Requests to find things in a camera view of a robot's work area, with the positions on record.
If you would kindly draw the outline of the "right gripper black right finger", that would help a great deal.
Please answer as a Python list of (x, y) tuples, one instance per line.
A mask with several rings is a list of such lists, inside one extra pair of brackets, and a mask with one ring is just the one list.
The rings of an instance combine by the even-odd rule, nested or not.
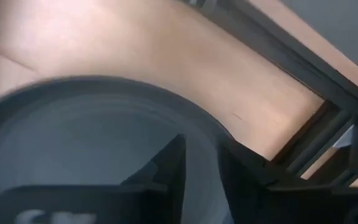
[(291, 223), (284, 199), (269, 187), (291, 181), (291, 174), (237, 141), (218, 147), (221, 182), (234, 223)]

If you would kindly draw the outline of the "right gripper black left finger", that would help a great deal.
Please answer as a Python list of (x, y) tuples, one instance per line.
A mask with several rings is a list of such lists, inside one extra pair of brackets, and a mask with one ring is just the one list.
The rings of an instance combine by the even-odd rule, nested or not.
[(140, 210), (144, 223), (180, 223), (186, 183), (186, 137), (176, 135), (122, 185), (160, 187), (148, 190)]

